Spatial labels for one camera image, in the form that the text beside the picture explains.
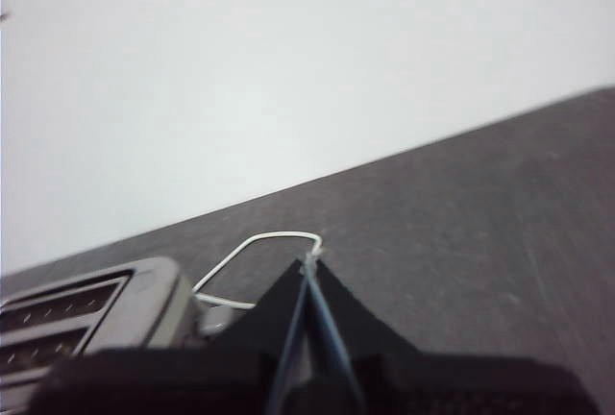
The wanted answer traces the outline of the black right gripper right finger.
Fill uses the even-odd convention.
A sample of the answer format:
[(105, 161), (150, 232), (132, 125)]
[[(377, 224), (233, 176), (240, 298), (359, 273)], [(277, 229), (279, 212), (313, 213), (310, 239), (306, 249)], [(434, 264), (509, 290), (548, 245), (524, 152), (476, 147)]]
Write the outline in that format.
[(378, 373), (387, 360), (412, 360), (421, 354), (357, 299), (323, 261), (316, 267), (319, 286), (358, 373)]

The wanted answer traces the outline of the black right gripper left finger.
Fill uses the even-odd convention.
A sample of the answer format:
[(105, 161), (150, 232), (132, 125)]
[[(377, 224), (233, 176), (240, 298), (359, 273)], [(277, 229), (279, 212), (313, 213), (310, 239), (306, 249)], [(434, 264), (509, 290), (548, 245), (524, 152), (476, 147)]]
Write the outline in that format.
[(207, 354), (229, 365), (264, 361), (275, 366), (299, 300), (304, 280), (300, 269), (300, 261), (293, 261), (252, 309), (207, 344)]

